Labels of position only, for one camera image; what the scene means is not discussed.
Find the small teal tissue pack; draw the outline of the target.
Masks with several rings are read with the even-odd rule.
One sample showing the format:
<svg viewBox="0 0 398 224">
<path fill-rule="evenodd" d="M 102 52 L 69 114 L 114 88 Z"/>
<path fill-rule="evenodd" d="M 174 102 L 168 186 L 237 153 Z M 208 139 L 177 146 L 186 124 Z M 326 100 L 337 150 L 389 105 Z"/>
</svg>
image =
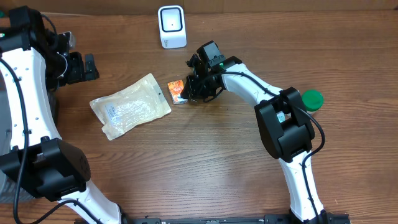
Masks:
<svg viewBox="0 0 398 224">
<path fill-rule="evenodd" d="M 285 121 L 285 114 L 283 112 L 279 112 L 277 113 L 277 118 L 279 120 L 280 123 Z"/>
</svg>

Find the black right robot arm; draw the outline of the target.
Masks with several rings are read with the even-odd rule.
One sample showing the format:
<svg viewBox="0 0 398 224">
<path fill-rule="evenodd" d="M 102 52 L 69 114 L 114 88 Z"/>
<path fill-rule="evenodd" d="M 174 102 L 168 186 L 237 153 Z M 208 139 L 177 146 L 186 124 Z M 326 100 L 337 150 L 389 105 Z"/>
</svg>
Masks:
<svg viewBox="0 0 398 224">
<path fill-rule="evenodd" d="M 192 74 L 181 97 L 208 103 L 222 91 L 229 91 L 254 108 L 259 134 L 265 150 L 282 167 L 290 194 L 290 212 L 296 223 L 325 223 L 312 173 L 315 131 L 323 134 L 319 123 L 307 112 L 302 97 L 293 87 L 274 87 L 253 74 L 237 57 L 225 57 L 217 44 L 202 45 L 187 66 Z"/>
</svg>

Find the green lid white jar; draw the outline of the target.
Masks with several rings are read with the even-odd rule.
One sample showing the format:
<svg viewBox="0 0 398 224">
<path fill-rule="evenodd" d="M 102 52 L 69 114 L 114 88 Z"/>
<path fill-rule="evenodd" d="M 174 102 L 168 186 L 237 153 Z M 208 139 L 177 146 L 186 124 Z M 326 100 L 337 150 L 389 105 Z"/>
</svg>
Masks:
<svg viewBox="0 0 398 224">
<path fill-rule="evenodd" d="M 302 95 L 302 101 L 309 114 L 314 114 L 324 104 L 324 97 L 318 90 L 307 90 Z"/>
</svg>

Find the orange snack packet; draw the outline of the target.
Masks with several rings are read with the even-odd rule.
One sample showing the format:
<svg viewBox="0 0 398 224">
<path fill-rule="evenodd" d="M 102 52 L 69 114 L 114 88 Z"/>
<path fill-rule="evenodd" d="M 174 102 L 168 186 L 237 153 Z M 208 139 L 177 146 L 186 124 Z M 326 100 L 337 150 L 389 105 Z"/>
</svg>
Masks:
<svg viewBox="0 0 398 224">
<path fill-rule="evenodd" d="M 181 105 L 187 102 L 187 99 L 181 97 L 181 93 L 184 89 L 184 84 L 182 80 L 168 82 L 167 86 L 172 97 L 173 104 Z"/>
</svg>

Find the beige glossy plastic package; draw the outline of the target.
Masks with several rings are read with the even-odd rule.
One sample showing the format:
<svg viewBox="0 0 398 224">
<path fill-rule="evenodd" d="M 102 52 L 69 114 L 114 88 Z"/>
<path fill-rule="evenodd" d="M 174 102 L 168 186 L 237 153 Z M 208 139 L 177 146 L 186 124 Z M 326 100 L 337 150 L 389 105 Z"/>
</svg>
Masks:
<svg viewBox="0 0 398 224">
<path fill-rule="evenodd" d="M 90 101 L 90 106 L 110 141 L 171 112 L 151 73 L 121 91 Z"/>
</svg>

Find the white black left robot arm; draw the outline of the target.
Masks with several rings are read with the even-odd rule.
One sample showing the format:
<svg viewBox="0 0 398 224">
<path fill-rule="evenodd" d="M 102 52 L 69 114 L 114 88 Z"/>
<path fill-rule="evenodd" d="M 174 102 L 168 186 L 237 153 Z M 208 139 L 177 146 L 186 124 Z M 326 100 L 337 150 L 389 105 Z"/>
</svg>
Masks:
<svg viewBox="0 0 398 224">
<path fill-rule="evenodd" d="M 12 126 L 1 170 L 16 184 L 13 207 L 25 191 L 68 206 L 84 223 L 126 223 L 121 207 L 91 180 L 83 151 L 60 136 L 57 103 L 49 98 L 61 86 L 97 79 L 93 56 L 74 51 L 73 34 L 47 29 L 48 17 L 35 9 L 11 9 L 9 20 L 1 29 L 1 75 Z"/>
</svg>

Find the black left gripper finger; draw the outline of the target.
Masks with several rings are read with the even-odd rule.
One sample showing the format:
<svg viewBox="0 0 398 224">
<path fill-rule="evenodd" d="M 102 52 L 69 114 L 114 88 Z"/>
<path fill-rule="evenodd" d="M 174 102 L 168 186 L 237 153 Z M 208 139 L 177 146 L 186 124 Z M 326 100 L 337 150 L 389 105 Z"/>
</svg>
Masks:
<svg viewBox="0 0 398 224">
<path fill-rule="evenodd" d="M 96 65 L 94 60 L 93 54 L 86 54 L 85 55 L 85 71 L 86 72 L 95 72 Z"/>
<path fill-rule="evenodd" d="M 84 73 L 83 80 L 84 81 L 92 81 L 92 80 L 96 80 L 99 77 L 100 77 L 100 75 L 97 70 L 90 70 L 90 71 L 86 71 Z"/>
</svg>

